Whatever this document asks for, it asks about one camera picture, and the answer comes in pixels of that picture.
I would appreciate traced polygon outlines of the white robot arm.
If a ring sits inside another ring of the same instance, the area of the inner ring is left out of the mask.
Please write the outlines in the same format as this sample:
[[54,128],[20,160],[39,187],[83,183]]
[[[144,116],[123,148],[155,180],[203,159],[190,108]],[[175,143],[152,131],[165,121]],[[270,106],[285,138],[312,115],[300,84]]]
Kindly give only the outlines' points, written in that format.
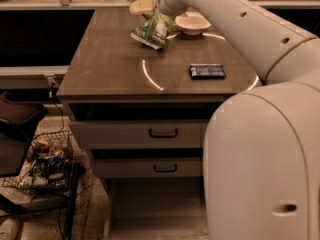
[[210,240],[319,240],[319,39],[248,0],[156,0],[199,11],[264,86],[225,101],[204,138]]

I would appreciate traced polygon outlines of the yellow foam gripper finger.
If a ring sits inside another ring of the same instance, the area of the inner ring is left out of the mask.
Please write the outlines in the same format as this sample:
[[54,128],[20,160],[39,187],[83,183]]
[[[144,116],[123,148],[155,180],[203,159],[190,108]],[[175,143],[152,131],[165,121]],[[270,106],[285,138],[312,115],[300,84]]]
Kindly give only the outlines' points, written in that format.
[[131,14],[152,14],[155,10],[155,0],[136,0],[129,8]]

